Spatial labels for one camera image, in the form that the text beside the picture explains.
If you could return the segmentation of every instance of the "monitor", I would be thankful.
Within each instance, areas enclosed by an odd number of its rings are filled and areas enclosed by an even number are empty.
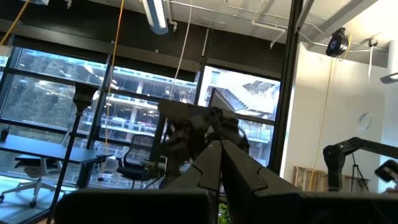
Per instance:
[[[233,106],[230,103],[228,103],[226,98],[216,88],[213,88],[213,90],[211,91],[208,107],[212,106],[215,106],[222,110],[229,110],[235,112]]]

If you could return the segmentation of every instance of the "desk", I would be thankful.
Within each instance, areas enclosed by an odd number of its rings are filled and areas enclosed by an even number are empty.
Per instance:
[[[9,134],[6,141],[0,142],[0,150],[63,161],[67,147],[57,143]],[[95,162],[98,155],[94,150],[73,147],[69,162],[80,165],[88,164]]]

